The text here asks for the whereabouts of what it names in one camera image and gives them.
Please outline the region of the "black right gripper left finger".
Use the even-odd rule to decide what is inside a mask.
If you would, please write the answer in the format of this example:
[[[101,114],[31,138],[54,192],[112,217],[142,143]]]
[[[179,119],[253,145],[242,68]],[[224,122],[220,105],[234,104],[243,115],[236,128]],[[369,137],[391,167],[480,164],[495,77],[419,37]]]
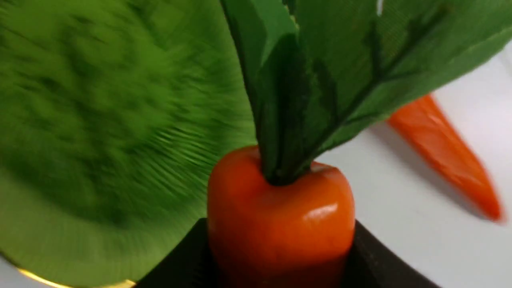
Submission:
[[[216,263],[210,252],[207,220],[199,219],[180,243],[146,276],[138,288],[217,288]]]

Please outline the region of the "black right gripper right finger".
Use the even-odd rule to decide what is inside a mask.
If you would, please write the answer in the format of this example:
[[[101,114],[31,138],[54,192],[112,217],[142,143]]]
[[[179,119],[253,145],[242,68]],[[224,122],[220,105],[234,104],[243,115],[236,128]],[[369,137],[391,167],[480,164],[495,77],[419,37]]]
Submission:
[[[348,255],[344,288],[437,288],[356,221],[354,242]]]

